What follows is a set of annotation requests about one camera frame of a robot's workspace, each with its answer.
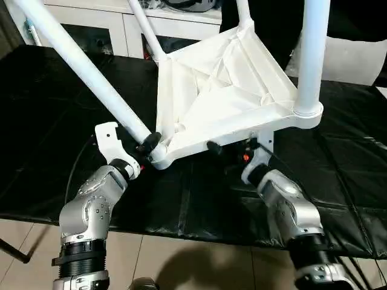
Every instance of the white pipe leg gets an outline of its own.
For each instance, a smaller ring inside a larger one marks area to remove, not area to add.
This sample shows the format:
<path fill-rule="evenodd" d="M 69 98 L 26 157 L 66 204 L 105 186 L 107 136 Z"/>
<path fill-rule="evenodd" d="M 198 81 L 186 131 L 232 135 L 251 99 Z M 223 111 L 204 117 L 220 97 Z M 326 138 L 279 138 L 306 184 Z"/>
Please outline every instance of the white pipe leg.
<path fill-rule="evenodd" d="M 145 12 L 143 11 L 138 0 L 128 0 L 128 2 L 135 17 L 137 18 L 138 24 L 140 24 L 141 30 L 144 33 L 149 46 L 152 49 L 155 61 L 159 62 L 161 59 L 166 57 L 166 53 L 161 48 L 161 45 L 158 42 L 149 21 L 146 19 Z"/>
<path fill-rule="evenodd" d="M 239 14 L 239 26 L 244 28 L 249 26 L 253 19 L 250 16 L 250 8 L 248 0 L 236 0 Z"/>
<path fill-rule="evenodd" d="M 298 98 L 294 105 L 294 113 L 301 116 L 318 114 L 321 110 L 319 94 L 329 10 L 330 0 L 305 0 Z"/>
<path fill-rule="evenodd" d="M 35 27 L 50 41 L 59 55 L 83 80 L 110 113 L 137 142 L 142 143 L 151 131 L 126 104 L 60 23 L 48 12 L 42 1 L 15 0 L 15 3 L 33 21 Z M 158 149 L 152 153 L 152 157 L 155 160 L 163 159 L 165 153 L 166 149 L 158 146 Z"/>

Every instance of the white mounting plate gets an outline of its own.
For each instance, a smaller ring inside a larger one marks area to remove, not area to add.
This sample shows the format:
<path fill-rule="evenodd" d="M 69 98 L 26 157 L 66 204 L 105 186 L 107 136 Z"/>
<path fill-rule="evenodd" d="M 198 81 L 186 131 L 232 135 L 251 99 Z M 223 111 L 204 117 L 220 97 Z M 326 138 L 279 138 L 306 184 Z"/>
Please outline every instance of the white mounting plate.
<path fill-rule="evenodd" d="M 141 167 L 122 147 L 122 142 L 117 138 L 117 132 L 115 131 L 117 127 L 116 122 L 96 126 L 98 149 L 108 164 L 114 159 L 121 159 L 129 163 L 132 169 L 125 168 L 125 170 L 129 173 L 130 179 L 136 179 L 140 175 Z"/>
<path fill-rule="evenodd" d="M 261 130 L 311 128 L 318 114 L 293 112 L 297 89 L 259 40 L 254 24 L 237 27 L 167 55 L 159 62 L 157 132 L 167 147 L 158 169 Z"/>

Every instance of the tile floor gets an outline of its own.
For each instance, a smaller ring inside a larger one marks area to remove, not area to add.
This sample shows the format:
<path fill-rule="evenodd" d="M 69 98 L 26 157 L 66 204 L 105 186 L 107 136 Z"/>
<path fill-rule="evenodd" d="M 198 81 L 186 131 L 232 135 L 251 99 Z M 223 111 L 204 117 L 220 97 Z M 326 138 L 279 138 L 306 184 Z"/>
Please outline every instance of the tile floor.
<path fill-rule="evenodd" d="M 24 253 L 34 251 L 25 265 L 0 251 L 0 290 L 51 289 L 59 228 L 0 220 L 0 238 Z M 137 277 L 152 277 L 162 290 L 295 289 L 285 251 L 114 232 L 107 247 L 112 290 L 127 290 Z M 372 286 L 381 286 L 374 261 L 359 263 Z M 387 273 L 387 261 L 379 263 Z"/>

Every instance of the silver metal housing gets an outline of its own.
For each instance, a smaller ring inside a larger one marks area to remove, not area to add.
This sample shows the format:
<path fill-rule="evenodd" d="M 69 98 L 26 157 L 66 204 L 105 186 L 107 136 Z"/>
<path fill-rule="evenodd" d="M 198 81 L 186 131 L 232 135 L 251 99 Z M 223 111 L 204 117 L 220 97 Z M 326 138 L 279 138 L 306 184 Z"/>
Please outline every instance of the silver metal housing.
<path fill-rule="evenodd" d="M 95 281 L 107 280 L 107 270 L 94 272 L 86 275 L 78 275 L 57 279 L 53 283 L 53 290 L 90 290 Z"/>
<path fill-rule="evenodd" d="M 113 166 L 102 166 L 78 190 L 59 216 L 61 244 L 108 237 L 112 209 L 128 183 Z"/>
<path fill-rule="evenodd" d="M 341 281 L 348 283 L 353 289 L 356 289 L 354 283 L 347 277 L 345 269 L 341 264 L 321 264 L 301 268 L 296 273 L 296 280 L 301 278 L 311 279 L 315 285 Z"/>
<path fill-rule="evenodd" d="M 276 227 L 285 244 L 298 236 L 324 233 L 317 208 L 280 171 L 272 170 L 263 177 L 258 194 L 268 207 L 270 226 Z"/>

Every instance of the black tablecloth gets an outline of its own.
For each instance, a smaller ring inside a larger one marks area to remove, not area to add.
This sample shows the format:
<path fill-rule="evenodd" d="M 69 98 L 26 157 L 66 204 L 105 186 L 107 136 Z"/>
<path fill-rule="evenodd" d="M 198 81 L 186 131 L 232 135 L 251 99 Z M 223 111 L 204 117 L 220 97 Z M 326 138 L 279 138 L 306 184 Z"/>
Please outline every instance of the black tablecloth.
<path fill-rule="evenodd" d="M 91 56 L 106 78 L 155 129 L 153 62 Z M 50 48 L 20 47 L 0 61 L 0 218 L 57 224 L 70 170 L 94 126 L 113 121 Z M 344 245 L 331 250 L 387 257 L 387 100 L 376 88 L 323 82 L 321 124 L 275 133 L 275 152 L 318 206 L 322 223 Z M 135 146 L 122 136 L 126 148 Z M 104 159 L 95 144 L 76 167 L 70 197 Z M 285 173 L 281 163 L 271 165 Z M 184 239 L 282 248 L 266 208 L 239 176 L 225 176 L 208 152 L 170 168 L 147 167 L 113 211 L 111 228 Z"/>

